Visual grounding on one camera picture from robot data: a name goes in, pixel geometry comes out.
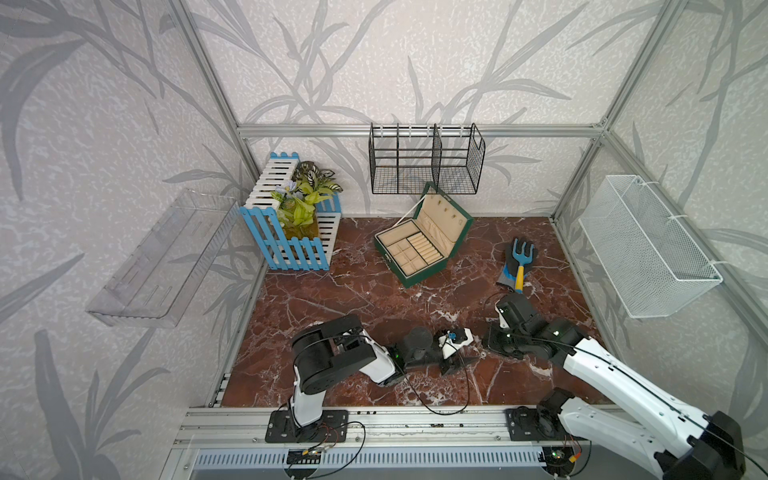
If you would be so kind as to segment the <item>green jewelry box beige lining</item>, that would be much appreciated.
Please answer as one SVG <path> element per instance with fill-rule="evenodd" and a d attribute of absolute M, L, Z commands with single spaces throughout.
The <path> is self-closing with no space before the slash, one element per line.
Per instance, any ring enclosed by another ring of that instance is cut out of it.
<path fill-rule="evenodd" d="M 435 183 L 414 207 L 374 236 L 374 245 L 403 287 L 441 272 L 463 244 L 474 218 Z"/>

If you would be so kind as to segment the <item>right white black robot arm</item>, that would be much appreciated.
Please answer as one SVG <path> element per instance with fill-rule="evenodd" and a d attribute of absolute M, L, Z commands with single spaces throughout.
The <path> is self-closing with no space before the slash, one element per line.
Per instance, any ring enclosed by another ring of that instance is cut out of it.
<path fill-rule="evenodd" d="M 543 359 L 581 379 L 629 414 L 602 411 L 563 388 L 536 407 L 506 410 L 514 440 L 579 437 L 608 448 L 659 479 L 740 479 L 746 455 L 740 425 L 708 415 L 657 387 L 570 321 L 544 319 L 520 293 L 495 304 L 484 347 L 498 355 Z"/>

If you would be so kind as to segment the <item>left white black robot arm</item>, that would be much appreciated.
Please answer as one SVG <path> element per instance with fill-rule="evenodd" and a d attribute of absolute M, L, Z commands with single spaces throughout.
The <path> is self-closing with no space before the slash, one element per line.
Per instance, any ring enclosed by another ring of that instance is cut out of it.
<path fill-rule="evenodd" d="M 285 407 L 270 414 L 265 441 L 343 443 L 349 412 L 323 408 L 329 389 L 357 373 L 390 387 L 416 368 L 437 366 L 443 376 L 466 371 L 478 359 L 464 356 L 461 350 L 473 341 L 468 328 L 431 333 L 417 326 L 385 346 L 368 334 L 355 314 L 311 326 L 292 339 L 294 391 Z"/>

